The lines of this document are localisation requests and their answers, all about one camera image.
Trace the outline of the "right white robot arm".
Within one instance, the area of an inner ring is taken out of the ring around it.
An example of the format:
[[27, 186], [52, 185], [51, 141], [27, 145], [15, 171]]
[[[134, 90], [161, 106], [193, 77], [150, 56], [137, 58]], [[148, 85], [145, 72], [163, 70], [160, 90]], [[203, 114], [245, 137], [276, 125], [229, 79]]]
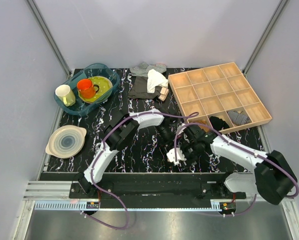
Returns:
[[183, 123], [177, 129], [175, 135], [184, 133], [188, 141], [180, 146], [175, 145], [172, 156], [177, 163], [188, 164], [200, 152], [211, 152], [247, 169], [248, 173], [229, 173], [216, 186], [221, 198], [228, 198], [233, 193], [248, 193], [260, 195], [268, 203], [278, 205], [284, 198], [299, 195], [298, 180], [280, 152], [252, 149], [212, 128], [205, 132], [200, 126], [194, 122]]

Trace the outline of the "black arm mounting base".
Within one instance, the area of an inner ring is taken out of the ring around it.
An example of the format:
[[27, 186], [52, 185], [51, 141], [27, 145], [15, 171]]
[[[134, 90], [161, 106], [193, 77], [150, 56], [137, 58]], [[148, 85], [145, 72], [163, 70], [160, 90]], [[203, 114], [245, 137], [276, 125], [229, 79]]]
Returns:
[[96, 186], [82, 173], [74, 176], [71, 199], [100, 197], [102, 209], [208, 208], [211, 200], [244, 200], [243, 192], [231, 193], [223, 181], [226, 173], [110, 173]]

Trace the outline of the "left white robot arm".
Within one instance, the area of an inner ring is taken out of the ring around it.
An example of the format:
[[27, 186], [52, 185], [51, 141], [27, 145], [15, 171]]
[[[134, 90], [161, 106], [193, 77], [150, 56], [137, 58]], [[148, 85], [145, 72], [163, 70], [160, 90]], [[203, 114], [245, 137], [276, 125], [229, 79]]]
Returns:
[[169, 140], [172, 132], [167, 126], [177, 121], [177, 116], [159, 109], [142, 112], [120, 113], [113, 118], [105, 128], [105, 137], [101, 147], [93, 158], [91, 164], [78, 177], [79, 188], [76, 193], [92, 198], [97, 194], [97, 183], [102, 180], [103, 174], [112, 159], [128, 146], [138, 130], [156, 127], [164, 140]]

